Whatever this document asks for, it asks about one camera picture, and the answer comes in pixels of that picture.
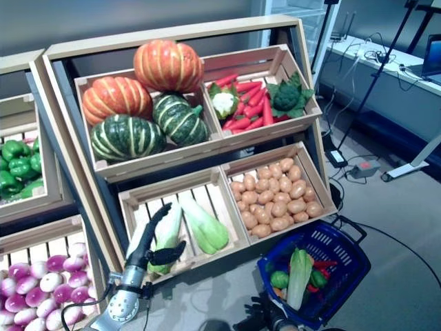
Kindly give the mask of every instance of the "vegetable display stand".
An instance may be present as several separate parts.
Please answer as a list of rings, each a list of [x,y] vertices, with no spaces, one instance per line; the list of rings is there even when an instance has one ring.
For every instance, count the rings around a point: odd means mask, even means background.
[[[159,278],[148,277],[155,282],[168,279],[185,270],[219,259],[247,247],[247,234],[238,220],[234,200],[228,194],[225,174],[220,167],[210,168],[168,179],[152,185],[128,190],[119,194],[127,234],[132,238],[136,225],[148,222],[150,217],[165,203],[193,198],[208,214],[216,217],[228,231],[228,244],[215,254],[205,254],[198,246],[185,213],[179,232],[179,240],[187,245],[171,271]]]
[[[297,165],[298,168],[300,168],[300,179],[305,181],[306,185],[313,189],[313,196],[315,195],[315,200],[321,207],[320,214],[316,217],[307,217],[305,220],[296,221],[295,224],[292,224],[283,230],[273,231],[261,239],[255,235],[249,234],[249,240],[251,243],[257,243],[261,240],[278,236],[279,234],[288,232],[298,228],[299,226],[314,222],[321,217],[335,214],[337,212],[337,208],[332,202],[332,199],[326,190],[325,185],[323,184],[320,175],[318,174],[317,169],[311,160],[311,157],[308,155],[305,145],[302,142],[226,163],[224,166],[225,174],[230,185],[232,181],[241,182],[245,174],[251,175],[253,178],[255,178],[255,180],[257,180],[257,169],[269,166],[270,164],[277,164],[282,159],[293,159],[294,165]],[[234,192],[230,190],[229,193],[231,194],[232,199],[234,199]]]
[[[0,100],[0,139],[3,155],[0,158],[4,162],[0,223],[72,202],[32,94]],[[17,143],[23,144],[22,152]],[[8,190],[12,190],[8,185],[14,183],[6,183],[7,179],[20,186],[12,196],[8,194]]]
[[[85,131],[88,133],[88,152],[92,157],[94,171],[104,177],[108,182],[112,183],[116,181],[123,181],[148,172],[172,168],[183,163],[189,163],[218,154],[218,150],[221,146],[220,130],[218,130],[218,125],[216,123],[216,115],[214,115],[211,108],[208,106],[209,101],[205,98],[201,86],[200,90],[197,90],[195,93],[191,93],[190,95],[186,94],[186,97],[189,99],[191,106],[202,105],[203,110],[201,112],[201,119],[209,131],[208,141],[197,143],[191,146],[178,147],[172,141],[168,140],[168,144],[164,152],[114,164],[109,164],[106,160],[98,160],[92,149],[89,134],[92,126],[87,123],[84,116],[83,95],[84,92],[92,86],[95,80],[102,77],[127,77],[130,79],[136,79],[136,76],[133,70],[123,70],[88,77],[79,77],[75,79],[76,94],[79,98],[79,105],[81,108],[81,114],[83,115]],[[155,97],[155,95],[158,95],[157,92],[152,90],[149,90],[149,93],[151,94],[152,98]]]
[[[258,261],[260,275],[272,301],[284,310],[289,319],[314,330],[332,318],[371,269],[366,254],[359,246],[366,232],[345,220],[361,234],[355,240],[335,226],[337,220],[332,224],[317,221],[297,229]],[[326,286],[318,292],[305,294],[299,310],[292,309],[279,299],[270,283],[272,272],[288,272],[289,260],[295,248],[306,250],[314,260],[336,262],[336,265],[326,268],[329,274]]]
[[[261,81],[262,87],[265,87],[267,83],[280,84],[281,81],[287,81],[290,76],[298,73],[302,88],[310,88],[287,45],[204,57],[204,62],[204,91],[207,99],[209,99],[207,86],[229,74],[238,74],[237,82],[239,84],[248,81]],[[254,130],[246,130],[232,135],[230,130],[222,131],[221,125],[217,121],[218,130],[222,132],[223,138],[221,151],[229,152],[305,131],[321,114],[322,112],[313,96],[308,100],[303,116]]]
[[[41,312],[43,312],[43,307],[40,308],[40,306],[48,303],[44,301],[57,300],[57,302],[59,302],[56,304],[55,301],[53,301],[52,305],[54,306],[51,307],[51,309],[46,307],[48,313],[44,314],[43,318],[46,319],[47,317],[46,323],[49,323],[51,318],[47,315],[50,310],[58,309],[60,304],[66,305],[71,302],[71,300],[76,300],[75,294],[72,294],[73,292],[70,293],[72,289],[69,291],[70,297],[68,298],[68,294],[61,294],[60,290],[56,290],[58,285],[68,282],[72,286],[75,286],[79,292],[87,289],[85,294],[83,294],[84,296],[89,294],[93,297],[102,295],[105,282],[102,278],[102,271],[98,260],[96,259],[94,251],[90,249],[91,247],[92,244],[86,235],[83,220],[80,215],[76,215],[46,225],[40,225],[39,227],[29,230],[16,232],[6,237],[1,237],[0,270],[5,270],[6,274],[9,270],[9,277],[13,279],[17,278],[17,287],[14,293],[19,291],[23,295],[23,298],[26,297],[26,304],[23,304],[23,309],[28,308],[28,306],[35,307],[37,308],[37,316],[39,316]],[[80,261],[84,263],[87,261],[86,264],[88,264],[88,266],[84,266],[83,264],[82,266],[69,266],[68,263],[66,263],[68,260],[64,261],[67,256],[76,257],[76,262]],[[12,272],[11,266],[12,268],[17,268],[17,266],[18,268],[25,268],[27,272],[30,270],[31,276],[28,280],[33,281],[36,279],[35,287],[25,288],[24,283],[20,286],[21,281],[19,275],[18,273]],[[80,270],[81,267],[81,269],[85,271],[66,271],[66,269],[69,270],[69,268],[73,267],[77,267],[75,270]],[[74,277],[72,277],[74,274],[77,276],[81,275],[82,277],[77,277],[77,279],[74,280]],[[81,318],[81,321],[78,321],[76,326],[84,326],[96,315],[97,310],[102,311],[105,309],[105,303],[102,304],[102,306],[94,307],[95,311],[94,309],[85,310],[85,314],[80,313],[80,309],[78,316]],[[64,330],[61,326],[61,321],[57,320],[57,317],[52,319],[52,322],[55,323],[55,325],[59,325],[59,330]]]

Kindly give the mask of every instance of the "wall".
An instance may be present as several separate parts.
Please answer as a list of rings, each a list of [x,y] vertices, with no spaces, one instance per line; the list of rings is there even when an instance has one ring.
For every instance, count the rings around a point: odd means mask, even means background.
[[[431,2],[432,0],[421,0],[419,1],[419,4],[430,4]],[[406,0],[341,0],[336,28],[342,27],[347,12],[349,12],[350,18],[352,12],[356,11],[357,15],[353,21],[351,32],[349,34],[365,39],[370,34],[378,31],[383,35],[386,45],[390,45],[406,13],[407,9],[404,8],[405,3]],[[423,17],[424,12],[422,11],[412,12],[400,38],[398,39],[396,49],[403,52],[406,51],[417,29],[420,27]],[[413,51],[413,55],[424,57],[429,34],[441,33],[440,26],[441,15],[435,14],[422,35],[420,42]],[[380,43],[378,36],[373,37],[372,41]]]

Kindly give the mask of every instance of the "broccoli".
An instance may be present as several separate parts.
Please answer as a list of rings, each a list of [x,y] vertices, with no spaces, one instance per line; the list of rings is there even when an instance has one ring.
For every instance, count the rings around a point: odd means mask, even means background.
[[[277,110],[290,111],[298,103],[300,91],[283,81],[274,95],[273,107]]]

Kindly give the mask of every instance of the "pumpkin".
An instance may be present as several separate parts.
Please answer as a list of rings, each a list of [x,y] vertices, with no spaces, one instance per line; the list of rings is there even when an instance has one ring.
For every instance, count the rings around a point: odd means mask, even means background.
[[[178,146],[202,143],[208,139],[208,129],[199,118],[202,106],[192,108],[177,93],[163,93],[153,100],[153,120]]]
[[[126,161],[161,152],[166,140],[161,129],[140,117],[112,115],[92,128],[95,155],[106,161]]]
[[[93,126],[115,114],[151,119],[152,98],[135,79],[103,77],[95,80],[84,92],[83,113]]]
[[[184,43],[155,39],[138,48],[134,56],[136,78],[158,91],[194,92],[203,78],[203,62]]]

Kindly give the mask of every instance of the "plastic vegetable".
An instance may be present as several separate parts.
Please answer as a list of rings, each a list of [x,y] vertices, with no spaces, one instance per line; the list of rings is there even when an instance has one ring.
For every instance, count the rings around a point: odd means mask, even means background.
[[[208,94],[218,119],[225,119],[236,111],[239,97],[234,85],[230,88],[220,88],[217,84],[213,83],[208,89]]]
[[[179,202],[203,252],[214,254],[228,244],[228,231],[225,225],[208,214],[192,198],[184,197]]]
[[[289,275],[283,271],[275,271],[271,274],[271,285],[275,288],[287,288],[289,283]]]
[[[295,310],[302,305],[303,294],[308,285],[312,271],[312,263],[308,259],[306,250],[296,248],[291,255],[291,273],[287,293],[287,303]]]
[[[155,229],[156,245],[152,245],[151,250],[161,250],[163,248],[175,248],[179,243],[179,229],[181,228],[182,208],[179,203],[172,203],[168,214],[161,219]],[[152,265],[149,263],[150,272],[157,274],[167,274],[172,264]]]
[[[303,108],[314,90],[303,90],[298,73],[294,73],[288,81],[282,81],[280,85],[267,84],[271,96],[272,114],[275,117],[287,115],[296,118],[303,116]]]

